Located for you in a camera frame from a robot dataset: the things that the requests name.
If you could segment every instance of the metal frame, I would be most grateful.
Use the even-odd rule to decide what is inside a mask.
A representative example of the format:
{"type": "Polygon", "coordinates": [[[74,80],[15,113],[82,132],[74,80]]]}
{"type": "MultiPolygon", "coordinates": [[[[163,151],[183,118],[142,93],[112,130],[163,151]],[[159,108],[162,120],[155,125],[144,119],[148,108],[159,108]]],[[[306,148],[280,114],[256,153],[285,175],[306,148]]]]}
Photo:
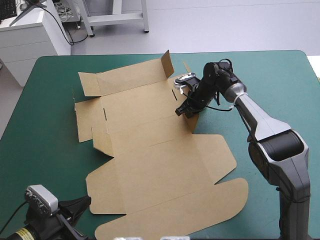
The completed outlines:
{"type": "Polygon", "coordinates": [[[94,37],[94,26],[128,24],[143,22],[144,32],[149,32],[148,12],[146,0],[141,0],[142,11],[139,13],[122,13],[122,0],[113,0],[112,14],[90,16],[85,0],[76,0],[85,25],[85,29],[90,37],[94,37]]]}

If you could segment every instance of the white table leg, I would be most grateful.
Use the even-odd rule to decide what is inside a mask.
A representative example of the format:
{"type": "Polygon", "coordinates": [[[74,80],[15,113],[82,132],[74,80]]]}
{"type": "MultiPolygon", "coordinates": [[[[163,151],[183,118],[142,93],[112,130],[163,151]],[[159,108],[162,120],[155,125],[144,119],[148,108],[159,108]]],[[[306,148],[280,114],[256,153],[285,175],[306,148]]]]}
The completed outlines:
{"type": "Polygon", "coordinates": [[[143,24],[144,24],[144,32],[149,32],[149,21],[148,21],[148,11],[147,11],[147,3],[146,0],[141,0],[142,5],[142,17],[143,17],[143,24]]]}

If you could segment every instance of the black cable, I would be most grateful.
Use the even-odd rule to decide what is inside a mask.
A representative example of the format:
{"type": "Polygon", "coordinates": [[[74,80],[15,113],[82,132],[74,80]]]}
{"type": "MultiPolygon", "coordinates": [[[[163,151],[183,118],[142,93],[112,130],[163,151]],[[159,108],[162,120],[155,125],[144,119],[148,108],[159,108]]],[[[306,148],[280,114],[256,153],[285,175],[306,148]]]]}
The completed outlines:
{"type": "Polygon", "coordinates": [[[55,18],[55,16],[54,16],[51,12],[49,12],[49,11],[48,11],[47,9],[45,9],[44,7],[42,7],[42,6],[40,6],[40,5],[38,5],[38,4],[34,3],[34,2],[32,2],[31,0],[26,0],[26,1],[27,1],[28,3],[30,3],[30,4],[32,4],[32,5],[37,6],[38,8],[41,8],[42,10],[44,10],[44,11],[46,11],[48,14],[50,14],[50,15],[51,15],[51,17],[53,17],[54,21],[56,22],[56,24],[58,25],[58,27],[59,27],[59,29],[60,29],[60,31],[61,31],[61,33],[62,33],[62,35],[63,35],[64,39],[66,40],[66,42],[67,42],[70,46],[73,46],[74,44],[76,44],[76,43],[80,43],[80,42],[84,41],[85,39],[87,39],[88,35],[86,35],[86,37],[85,37],[84,39],[80,40],[80,41],[73,41],[73,39],[72,39],[72,36],[71,36],[70,32],[67,30],[67,31],[68,31],[68,33],[69,33],[69,35],[70,35],[70,37],[71,37],[71,42],[70,42],[70,41],[67,39],[67,37],[66,37],[66,35],[65,35],[64,31],[62,30],[62,28],[61,28],[61,26],[60,26],[60,24],[59,24],[58,20],[55,18]]]}
{"type": "Polygon", "coordinates": [[[80,41],[74,41],[73,38],[72,38],[72,36],[71,36],[71,33],[69,32],[69,30],[68,30],[67,28],[66,28],[65,30],[66,30],[66,31],[68,32],[68,34],[70,35],[71,43],[73,43],[73,44],[81,43],[81,42],[83,42],[84,40],[86,40],[87,37],[89,36],[89,35],[87,34],[84,39],[82,39],[82,40],[80,40],[80,41]]]}
{"type": "MultiPolygon", "coordinates": [[[[184,96],[186,96],[188,99],[191,99],[192,101],[196,102],[197,104],[202,104],[200,102],[198,102],[197,100],[194,100],[192,97],[188,96],[187,94],[185,94],[184,92],[182,93],[184,96]]],[[[219,108],[215,108],[212,106],[208,106],[208,105],[204,105],[206,108],[208,109],[212,109],[212,110],[217,110],[217,111],[221,111],[221,112],[229,112],[231,111],[233,108],[229,108],[229,109],[219,109],[219,108]]]]}
{"type": "Polygon", "coordinates": [[[17,209],[14,211],[14,213],[12,214],[12,216],[9,218],[9,220],[6,222],[6,224],[3,226],[3,228],[0,230],[0,235],[2,234],[2,232],[5,230],[5,228],[7,227],[7,225],[10,223],[10,221],[12,220],[12,218],[16,215],[16,213],[20,210],[20,208],[22,208],[25,204],[27,203],[27,201],[25,201],[24,203],[22,203],[20,206],[17,207],[17,209]]]}

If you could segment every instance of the robotic arm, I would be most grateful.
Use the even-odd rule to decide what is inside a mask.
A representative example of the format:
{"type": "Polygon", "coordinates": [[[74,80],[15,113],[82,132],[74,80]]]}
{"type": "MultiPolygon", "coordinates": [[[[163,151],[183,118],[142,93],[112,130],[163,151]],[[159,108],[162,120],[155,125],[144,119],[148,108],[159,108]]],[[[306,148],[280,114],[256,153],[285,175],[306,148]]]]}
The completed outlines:
{"type": "Polygon", "coordinates": [[[310,179],[309,148],[287,123],[269,116],[247,94],[246,86],[233,73],[228,59],[208,62],[199,80],[189,73],[174,81],[187,99],[176,109],[187,118],[202,111],[212,99],[222,96],[238,110],[249,136],[248,152],[254,165],[280,195],[280,239],[311,240],[308,236],[310,179]]]}

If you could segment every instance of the cardboard slot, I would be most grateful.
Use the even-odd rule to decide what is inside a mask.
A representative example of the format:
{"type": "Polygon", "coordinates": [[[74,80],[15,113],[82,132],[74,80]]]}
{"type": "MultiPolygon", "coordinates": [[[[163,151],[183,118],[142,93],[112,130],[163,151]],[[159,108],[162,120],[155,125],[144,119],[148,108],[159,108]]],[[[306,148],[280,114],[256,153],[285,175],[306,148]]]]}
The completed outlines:
{"type": "Polygon", "coordinates": [[[171,89],[171,91],[172,91],[172,94],[173,94],[173,96],[174,96],[174,99],[175,99],[176,101],[178,101],[178,99],[177,99],[177,97],[176,97],[176,94],[175,94],[174,90],[173,90],[173,89],[171,89]]]}
{"type": "Polygon", "coordinates": [[[107,115],[106,115],[106,110],[105,110],[105,108],[103,108],[103,113],[104,113],[104,118],[105,118],[105,120],[107,121],[107,115]]]}

